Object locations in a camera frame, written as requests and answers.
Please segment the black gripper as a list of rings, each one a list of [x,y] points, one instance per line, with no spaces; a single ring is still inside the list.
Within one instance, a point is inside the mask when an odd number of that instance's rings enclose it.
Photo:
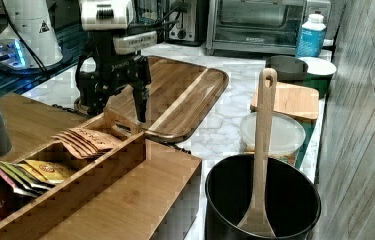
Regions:
[[[146,122],[148,85],[151,83],[148,58],[139,53],[118,55],[113,36],[106,32],[90,32],[78,58],[75,73],[81,104],[90,116],[103,112],[108,99],[130,85],[137,120]]]

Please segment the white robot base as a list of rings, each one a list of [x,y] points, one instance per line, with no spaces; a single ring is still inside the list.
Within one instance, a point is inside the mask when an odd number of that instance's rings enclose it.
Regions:
[[[46,0],[0,1],[8,20],[0,33],[0,64],[14,71],[48,72],[72,60],[58,43]]]

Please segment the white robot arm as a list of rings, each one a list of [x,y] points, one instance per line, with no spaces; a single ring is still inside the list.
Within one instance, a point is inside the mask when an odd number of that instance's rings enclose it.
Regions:
[[[144,123],[151,76],[141,50],[156,43],[156,33],[135,28],[133,0],[80,0],[80,10],[88,33],[75,73],[81,103],[97,115],[111,96],[131,86],[137,120]]]

